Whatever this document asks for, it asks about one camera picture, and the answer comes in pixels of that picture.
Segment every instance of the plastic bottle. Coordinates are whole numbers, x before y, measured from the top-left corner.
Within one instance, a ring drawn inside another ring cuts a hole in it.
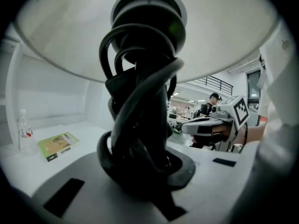
[[[33,140],[33,132],[30,120],[26,117],[26,110],[20,110],[19,119],[19,145],[22,154],[27,156],[34,156],[37,152],[37,145]]]

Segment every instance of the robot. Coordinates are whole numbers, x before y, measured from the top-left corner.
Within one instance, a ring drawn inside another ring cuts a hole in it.
[[[249,112],[245,100],[242,95],[232,96],[227,100],[223,100],[212,107],[209,117],[201,117],[192,119],[182,124],[182,132],[194,135],[197,143],[205,142],[205,148],[211,147],[215,150],[220,149],[220,143],[215,140],[205,139],[206,137],[215,137],[219,134],[212,132],[214,126],[227,125],[231,127],[228,137],[221,135],[222,141],[228,143],[226,150],[230,148],[230,143],[236,138],[238,131],[245,125],[249,119]]]

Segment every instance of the white lamp shade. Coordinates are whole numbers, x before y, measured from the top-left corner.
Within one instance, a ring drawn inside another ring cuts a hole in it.
[[[99,46],[111,30],[115,0],[29,0],[14,25],[44,60],[74,75],[105,82]],[[268,0],[182,0],[186,41],[177,54],[185,65],[178,82],[223,70],[244,59],[269,37],[278,14]],[[115,51],[109,49],[114,71]],[[131,67],[128,62],[124,67]]]

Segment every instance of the green book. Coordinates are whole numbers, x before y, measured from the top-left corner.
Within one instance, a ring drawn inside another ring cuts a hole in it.
[[[62,133],[38,142],[39,147],[48,162],[58,158],[65,152],[76,147],[79,140],[69,132]]]

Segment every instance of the railing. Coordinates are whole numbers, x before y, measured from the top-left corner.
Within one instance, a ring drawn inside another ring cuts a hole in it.
[[[194,80],[194,82],[197,82],[199,84],[204,84],[206,86],[213,87],[213,88],[220,90],[224,93],[227,93],[229,95],[233,95],[233,86],[229,83],[224,82],[223,80],[216,78],[216,77],[209,76],[206,78]]]

